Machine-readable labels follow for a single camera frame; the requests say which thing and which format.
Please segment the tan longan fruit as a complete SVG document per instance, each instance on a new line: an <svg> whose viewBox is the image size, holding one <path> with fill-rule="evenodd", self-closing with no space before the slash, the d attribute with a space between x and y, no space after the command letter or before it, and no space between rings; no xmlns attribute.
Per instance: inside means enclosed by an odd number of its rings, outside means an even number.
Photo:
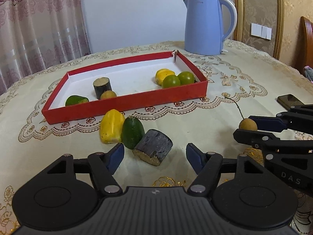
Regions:
<svg viewBox="0 0 313 235"><path fill-rule="evenodd" d="M117 97L117 94L114 91L107 90L104 93L102 93L102 95L100 96L100 99L104 100L104 99L110 99L110 98L115 98L115 97Z"/></svg>
<svg viewBox="0 0 313 235"><path fill-rule="evenodd" d="M238 110L239 110L239 113L240 113L240 115L242 117L242 120L239 123L239 129L257 131L258 130L257 124L252 119L245 118L243 116L242 111L241 111L239 105L237 104L237 102L234 101L233 99L229 98L229 97L225 97L225 98L228 99L228 100L231 100L232 102L234 102L235 105L237 106Z"/></svg>

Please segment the yellow starfruit piece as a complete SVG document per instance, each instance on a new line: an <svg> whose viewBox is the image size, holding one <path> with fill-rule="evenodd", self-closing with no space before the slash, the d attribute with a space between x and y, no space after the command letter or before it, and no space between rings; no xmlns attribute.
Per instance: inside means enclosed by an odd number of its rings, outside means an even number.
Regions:
<svg viewBox="0 0 313 235"><path fill-rule="evenodd" d="M100 139L102 143L110 144L121 142L121 132L124 121L124 115L116 109L106 112L100 123Z"/></svg>
<svg viewBox="0 0 313 235"><path fill-rule="evenodd" d="M156 81L156 84L161 86L162 83L163 83L163 80L169 76L169 75L176 75L174 71L172 70L169 70L169 69L160 69L156 72L156 75L155 75L155 81Z"/></svg>

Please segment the dark green avocado-like fruit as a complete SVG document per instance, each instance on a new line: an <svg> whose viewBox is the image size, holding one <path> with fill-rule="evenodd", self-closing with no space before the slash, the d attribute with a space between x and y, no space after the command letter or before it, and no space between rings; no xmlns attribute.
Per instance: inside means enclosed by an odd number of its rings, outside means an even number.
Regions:
<svg viewBox="0 0 313 235"><path fill-rule="evenodd" d="M128 149L134 149L145 135L144 127L136 117L127 117L122 126L121 141Z"/></svg>

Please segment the dark sugarcane chunk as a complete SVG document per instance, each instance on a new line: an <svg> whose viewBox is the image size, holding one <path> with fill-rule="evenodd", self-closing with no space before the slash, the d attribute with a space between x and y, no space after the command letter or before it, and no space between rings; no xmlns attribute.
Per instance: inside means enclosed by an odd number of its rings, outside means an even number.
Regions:
<svg viewBox="0 0 313 235"><path fill-rule="evenodd" d="M104 92L112 90L110 79L107 77L96 79L93 82L93 87L98 100L100 100L100 97Z"/></svg>
<svg viewBox="0 0 313 235"><path fill-rule="evenodd" d="M149 129L133 149L133 154L150 165L159 166L172 146L172 140L166 134Z"/></svg>

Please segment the green cucumber chunk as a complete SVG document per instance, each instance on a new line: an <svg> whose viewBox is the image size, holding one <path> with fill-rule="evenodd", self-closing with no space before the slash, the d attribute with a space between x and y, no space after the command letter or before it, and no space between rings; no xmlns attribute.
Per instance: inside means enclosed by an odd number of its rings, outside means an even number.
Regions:
<svg viewBox="0 0 313 235"><path fill-rule="evenodd" d="M87 102L89 102L89 99L87 97L72 95L67 98L65 102L65 106L67 107L67 106L78 105L78 104L87 103Z"/></svg>

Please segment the green round tomato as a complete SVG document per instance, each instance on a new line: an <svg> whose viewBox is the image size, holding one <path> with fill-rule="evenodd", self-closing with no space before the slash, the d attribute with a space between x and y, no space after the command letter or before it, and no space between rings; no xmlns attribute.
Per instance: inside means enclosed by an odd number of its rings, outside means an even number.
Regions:
<svg viewBox="0 0 313 235"><path fill-rule="evenodd" d="M194 75L189 71L184 71L178 74L178 79L180 80L180 85L188 85L195 83Z"/></svg>
<svg viewBox="0 0 313 235"><path fill-rule="evenodd" d="M172 87L179 87L181 85L180 79L176 75L168 75L164 78L162 82L162 88L172 88Z"/></svg>

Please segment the dark smartphone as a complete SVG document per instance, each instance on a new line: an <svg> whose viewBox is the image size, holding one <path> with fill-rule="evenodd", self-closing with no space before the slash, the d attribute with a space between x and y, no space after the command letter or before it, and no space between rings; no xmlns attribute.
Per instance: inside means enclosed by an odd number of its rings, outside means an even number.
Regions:
<svg viewBox="0 0 313 235"><path fill-rule="evenodd" d="M277 97L277 102L286 110L289 110L291 106L304 105L298 98L293 94L285 94Z"/></svg>

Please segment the cream embroidered tablecloth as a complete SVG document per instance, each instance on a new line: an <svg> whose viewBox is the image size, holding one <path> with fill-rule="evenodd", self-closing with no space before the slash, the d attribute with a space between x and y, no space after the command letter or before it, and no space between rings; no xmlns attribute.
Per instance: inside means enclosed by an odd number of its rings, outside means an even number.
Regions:
<svg viewBox="0 0 313 235"><path fill-rule="evenodd" d="M312 103L312 84L297 70L241 42L228 40L224 47L226 53L219 56L187 54L208 79L205 98L126 112L126 116L138 117L145 129L165 133L174 145L158 167L126 150L114 175L122 188L158 185L165 178L188 186L196 176L186 159L188 143L226 158L246 153L261 161L258 150L233 139L242 118L283 111L276 98L284 94ZM111 148L100 141L100 117L55 125L43 117L43 105L65 73L102 61L182 48L181 41L166 41L99 52L27 76L2 94L1 234L11 234L19 226L12 198L27 181L65 153L78 159Z"/></svg>

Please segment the wooden chair back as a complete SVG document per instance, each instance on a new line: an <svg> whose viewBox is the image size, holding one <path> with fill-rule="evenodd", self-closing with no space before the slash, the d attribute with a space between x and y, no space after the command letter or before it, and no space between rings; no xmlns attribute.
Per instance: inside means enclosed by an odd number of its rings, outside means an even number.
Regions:
<svg viewBox="0 0 313 235"><path fill-rule="evenodd" d="M295 68L304 75L305 67L312 69L312 22L304 16L300 18L300 30L302 40Z"/></svg>

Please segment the red shallow box tray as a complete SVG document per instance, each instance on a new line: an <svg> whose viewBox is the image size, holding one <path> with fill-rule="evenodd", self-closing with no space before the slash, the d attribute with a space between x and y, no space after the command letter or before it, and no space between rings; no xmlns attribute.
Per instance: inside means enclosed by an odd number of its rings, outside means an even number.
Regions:
<svg viewBox="0 0 313 235"><path fill-rule="evenodd" d="M192 72L196 82L163 89L155 83L159 69L175 73ZM110 79L117 97L98 100L93 82ZM65 73L42 108L49 124L104 115L111 109L128 111L206 96L208 81L203 73L180 52L156 52L100 62ZM89 102L65 106L69 96L87 97Z"/></svg>

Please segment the blue electric kettle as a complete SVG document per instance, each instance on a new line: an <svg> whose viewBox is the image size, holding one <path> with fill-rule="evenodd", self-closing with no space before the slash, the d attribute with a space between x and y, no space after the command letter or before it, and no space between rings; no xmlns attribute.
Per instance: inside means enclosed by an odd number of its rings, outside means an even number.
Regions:
<svg viewBox="0 0 313 235"><path fill-rule="evenodd" d="M183 0L185 3L185 50L215 56L222 53L223 43L237 25L237 10L231 0ZM224 32L222 6L230 12L230 25Z"/></svg>

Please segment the pink floral curtain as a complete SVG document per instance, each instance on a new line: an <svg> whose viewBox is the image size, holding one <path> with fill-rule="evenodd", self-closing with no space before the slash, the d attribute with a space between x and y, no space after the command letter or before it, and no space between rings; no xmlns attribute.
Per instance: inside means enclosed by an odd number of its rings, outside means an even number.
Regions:
<svg viewBox="0 0 313 235"><path fill-rule="evenodd" d="M1 93L90 52L81 0L1 0Z"/></svg>

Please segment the white wall switch panel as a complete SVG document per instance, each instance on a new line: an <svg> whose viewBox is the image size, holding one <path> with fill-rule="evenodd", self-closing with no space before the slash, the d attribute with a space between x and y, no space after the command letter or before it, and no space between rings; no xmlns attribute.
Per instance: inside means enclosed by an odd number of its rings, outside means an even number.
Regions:
<svg viewBox="0 0 313 235"><path fill-rule="evenodd" d="M259 25L256 23L251 23L250 34L254 37L260 37L262 39L271 40L272 28Z"/></svg>

